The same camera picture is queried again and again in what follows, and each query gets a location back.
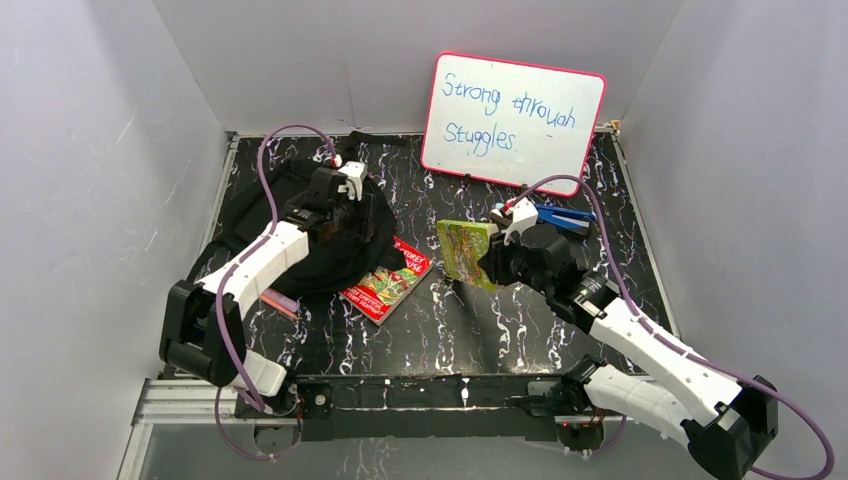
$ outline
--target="red whiteboard frame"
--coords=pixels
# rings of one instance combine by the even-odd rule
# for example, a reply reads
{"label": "red whiteboard frame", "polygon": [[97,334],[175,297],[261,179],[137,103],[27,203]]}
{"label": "red whiteboard frame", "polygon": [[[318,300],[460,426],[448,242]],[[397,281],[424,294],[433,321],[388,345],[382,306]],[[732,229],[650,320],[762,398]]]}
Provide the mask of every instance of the red whiteboard frame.
{"label": "red whiteboard frame", "polygon": [[[601,107],[604,104],[604,97],[606,96],[606,93],[607,93],[607,79],[603,75],[601,75],[600,73],[583,72],[581,70],[571,70],[571,69],[568,69],[568,68],[551,67],[551,66],[548,66],[548,65],[536,65],[536,64],[533,64],[533,63],[516,62],[516,61],[513,61],[513,60],[504,60],[504,59],[500,59],[500,58],[491,58],[491,57],[484,57],[484,56],[480,56],[480,55],[469,55],[469,54],[466,54],[466,53],[445,51],[445,52],[440,53],[439,56],[436,57],[436,63],[434,64],[434,67],[433,67],[433,87],[430,89],[430,103],[427,104],[427,121],[426,121],[426,124],[425,124],[427,126],[430,125],[430,110],[433,107],[433,94],[435,93],[435,90],[436,90],[436,71],[438,70],[439,60],[441,60],[441,58],[445,55],[450,55],[450,56],[454,56],[454,57],[474,58],[474,59],[477,59],[477,60],[486,60],[486,61],[489,61],[489,62],[508,63],[508,64],[512,64],[512,65],[520,65],[522,67],[541,68],[541,69],[544,69],[544,70],[555,70],[557,72],[576,73],[576,74],[579,74],[579,75],[587,75],[587,76],[590,76],[590,77],[600,78],[601,81],[604,83],[604,88],[603,88],[603,90],[601,90],[601,101],[598,103],[598,110],[595,112],[595,119],[592,121],[592,135],[589,136],[589,142],[586,144],[586,151],[583,153],[583,166],[580,167],[580,176],[581,177],[583,176],[583,172],[586,171],[586,162],[589,159],[589,148],[592,146],[592,138],[595,135],[595,126],[598,125],[598,116],[601,114]],[[427,170],[432,170],[434,172],[448,173],[448,174],[451,174],[451,175],[458,175],[458,176],[461,176],[461,177],[464,177],[464,176],[467,175],[465,172],[455,172],[455,171],[452,171],[452,170],[446,170],[446,169],[443,169],[443,168],[436,168],[436,167],[428,166],[426,163],[424,163],[424,152],[425,152],[426,147],[427,147],[427,130],[425,129],[424,130],[424,141],[421,144],[421,166],[422,167],[424,167]],[[469,175],[469,176],[471,178],[475,179],[475,180],[482,180],[484,182],[498,183],[498,184],[501,184],[501,185],[509,185],[511,187],[521,187],[521,184],[511,183],[511,182],[504,181],[504,180],[493,180],[491,178],[479,177],[477,175]],[[545,189],[542,189],[542,188],[540,188],[539,190],[536,190],[536,191],[539,192],[539,193],[547,193],[547,194],[550,194],[550,195],[557,195],[557,196],[562,196],[562,197],[573,197],[575,194],[577,194],[577,192],[579,190],[580,190],[580,185],[575,184],[574,191],[569,193],[569,194],[564,194],[564,193],[560,193],[560,192],[553,192],[553,191],[545,190]]]}

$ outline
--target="black bracket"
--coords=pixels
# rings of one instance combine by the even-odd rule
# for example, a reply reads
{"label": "black bracket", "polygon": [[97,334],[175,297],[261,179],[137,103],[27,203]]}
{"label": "black bracket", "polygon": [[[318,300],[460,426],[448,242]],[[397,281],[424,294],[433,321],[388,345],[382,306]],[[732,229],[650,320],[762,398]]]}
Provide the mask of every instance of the black bracket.
{"label": "black bracket", "polygon": [[[549,385],[546,375],[301,375],[297,394],[304,422],[303,441],[392,435],[424,437],[524,437],[565,442],[571,448],[597,448],[588,431],[574,432],[550,416],[527,415],[511,399],[525,396],[528,383]],[[563,409],[563,414],[570,409]],[[267,418],[239,399],[238,418]]]}
{"label": "black bracket", "polygon": [[[247,348],[238,303],[225,295],[223,307],[224,323],[243,361]],[[219,387],[236,377],[218,328],[215,295],[202,285],[180,280],[168,292],[159,358]]]}
{"label": "black bracket", "polygon": [[[774,389],[759,375],[754,380]],[[689,453],[719,480],[741,480],[777,436],[777,400],[750,385],[730,402],[719,404],[719,416],[706,426],[681,424],[689,437]]]}
{"label": "black bracket", "polygon": [[339,142],[338,150],[340,152],[339,154],[342,156],[343,163],[357,160],[360,143],[380,143],[383,145],[402,147],[406,145],[406,140],[399,136],[371,135],[370,133],[364,133],[361,130],[354,130]]}
{"label": "black bracket", "polygon": [[604,365],[604,361],[585,355],[574,368],[562,375],[558,382],[528,383],[528,395],[510,399],[511,405],[534,417],[583,413],[592,407],[585,386],[592,374]]}

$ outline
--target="enclosure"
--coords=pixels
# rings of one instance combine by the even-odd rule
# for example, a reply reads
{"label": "enclosure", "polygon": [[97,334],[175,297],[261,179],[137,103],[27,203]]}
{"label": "enclosure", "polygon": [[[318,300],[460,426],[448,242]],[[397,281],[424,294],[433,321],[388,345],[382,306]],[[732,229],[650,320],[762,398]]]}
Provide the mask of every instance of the enclosure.
{"label": "enclosure", "polygon": [[[404,147],[360,155],[396,186],[405,232],[461,215],[436,207],[439,192],[467,188],[459,204],[480,211],[509,198],[420,166],[443,51],[606,78],[584,174],[615,214],[613,249],[631,253],[620,263],[643,308],[708,358],[766,376],[844,454],[846,44],[848,4],[838,0],[4,2],[0,476],[711,478],[637,425],[586,462],[519,438],[390,434],[250,462],[215,432],[214,389],[156,380],[168,288],[251,181],[258,138],[274,128],[401,135]],[[317,139],[305,133],[277,145],[312,152]],[[563,204],[587,205],[580,195]],[[601,265],[593,248],[586,261]],[[414,302],[431,294],[454,301],[433,287]],[[362,316],[320,323],[346,308],[335,299],[309,307],[312,324],[267,327],[262,348],[308,374],[547,375],[592,352],[627,368],[579,335],[549,345],[579,332],[536,309],[533,292],[505,295],[519,305],[508,321],[428,303],[381,329]],[[234,394],[224,406],[232,412]],[[815,472],[824,462],[815,436],[788,410],[780,422],[757,466]],[[245,445],[280,438],[227,423]],[[848,478],[838,460],[831,478]]]}

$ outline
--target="white wall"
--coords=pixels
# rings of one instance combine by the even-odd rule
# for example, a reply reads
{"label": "white wall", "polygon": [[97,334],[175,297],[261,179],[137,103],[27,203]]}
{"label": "white wall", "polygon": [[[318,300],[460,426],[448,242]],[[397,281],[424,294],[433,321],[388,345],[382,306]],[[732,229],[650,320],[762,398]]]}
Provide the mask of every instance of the white wall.
{"label": "white wall", "polygon": [[[684,339],[796,399],[848,478],[848,3],[689,0],[622,126]],[[759,466],[824,455],[782,409]]]}
{"label": "white wall", "polygon": [[618,119],[682,0],[154,0],[227,130],[424,130],[443,50],[599,72]]}
{"label": "white wall", "polygon": [[0,2],[0,130],[0,478],[114,478],[225,134],[149,0]]}

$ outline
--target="black marble surface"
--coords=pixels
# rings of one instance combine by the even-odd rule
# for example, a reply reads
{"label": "black marble surface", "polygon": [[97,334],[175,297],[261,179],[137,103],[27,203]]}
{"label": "black marble surface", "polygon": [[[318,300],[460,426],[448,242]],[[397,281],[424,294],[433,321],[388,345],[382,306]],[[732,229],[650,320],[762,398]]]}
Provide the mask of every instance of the black marble surface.
{"label": "black marble surface", "polygon": [[[395,211],[396,234],[440,262],[437,220],[488,221],[492,206],[519,190],[427,171],[419,162],[422,138],[406,138],[408,145],[403,147],[363,144],[360,160]],[[633,297],[668,329],[613,142],[609,133],[595,135],[584,178],[601,198],[613,253]],[[259,138],[239,141],[224,202],[256,181],[259,143]],[[269,150],[270,168],[286,158],[326,154],[321,142],[310,137],[275,139]],[[591,209],[582,193],[567,199],[539,195],[534,201]],[[608,258],[602,250],[595,233],[582,245],[574,245],[572,254],[606,273]],[[221,254],[207,269],[226,260]],[[308,374],[549,373],[567,371],[586,353],[634,371],[618,352],[558,321],[529,288],[516,285],[490,293],[446,280],[438,264],[381,327],[339,295],[303,298],[299,314],[301,321],[295,323],[258,303],[244,323],[248,348]]]}

